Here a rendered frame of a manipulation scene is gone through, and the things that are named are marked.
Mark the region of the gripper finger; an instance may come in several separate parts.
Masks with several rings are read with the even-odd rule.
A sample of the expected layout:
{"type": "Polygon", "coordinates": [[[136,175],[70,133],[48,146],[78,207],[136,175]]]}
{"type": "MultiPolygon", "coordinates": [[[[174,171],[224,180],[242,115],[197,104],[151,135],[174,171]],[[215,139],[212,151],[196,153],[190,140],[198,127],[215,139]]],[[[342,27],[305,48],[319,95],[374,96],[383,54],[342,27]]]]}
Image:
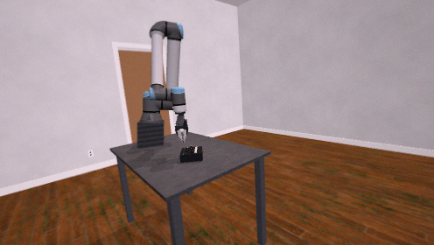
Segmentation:
{"type": "Polygon", "coordinates": [[[175,131],[176,131],[176,133],[177,133],[177,135],[178,135],[180,141],[183,143],[183,139],[182,139],[182,136],[181,136],[181,130],[180,130],[180,129],[177,129],[176,126],[175,126],[175,131]]]}
{"type": "Polygon", "coordinates": [[[183,130],[183,133],[184,133],[184,136],[183,136],[183,138],[184,138],[183,143],[184,143],[185,140],[186,140],[187,132],[188,132],[188,125],[186,125],[185,129],[183,130]]]}

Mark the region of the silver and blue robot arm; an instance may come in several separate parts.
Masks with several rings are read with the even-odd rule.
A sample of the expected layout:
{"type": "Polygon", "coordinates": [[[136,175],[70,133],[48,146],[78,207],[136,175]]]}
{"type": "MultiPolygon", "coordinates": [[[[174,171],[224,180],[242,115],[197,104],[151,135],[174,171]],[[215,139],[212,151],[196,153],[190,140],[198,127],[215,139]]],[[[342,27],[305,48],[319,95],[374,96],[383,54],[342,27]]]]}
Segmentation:
{"type": "Polygon", "coordinates": [[[150,28],[151,85],[143,93],[142,123],[161,123],[160,110],[186,111],[185,89],[179,87],[179,61],[183,25],[168,21],[156,22],[150,28]],[[163,73],[163,39],[167,37],[166,88],[163,73]],[[171,88],[171,89],[170,89],[171,88]],[[172,99],[173,97],[173,99],[172,99]],[[173,106],[172,106],[173,105],[173,106]]]}

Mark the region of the dark grey lighting desk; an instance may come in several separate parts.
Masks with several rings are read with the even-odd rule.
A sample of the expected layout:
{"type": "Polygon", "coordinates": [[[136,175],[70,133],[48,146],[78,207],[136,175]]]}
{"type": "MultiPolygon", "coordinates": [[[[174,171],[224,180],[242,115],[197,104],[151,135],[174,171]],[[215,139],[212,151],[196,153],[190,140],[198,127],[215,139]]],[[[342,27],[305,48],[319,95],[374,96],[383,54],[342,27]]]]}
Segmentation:
{"type": "Polygon", "coordinates": [[[179,156],[180,163],[203,161],[202,146],[182,148],[179,156]]]}

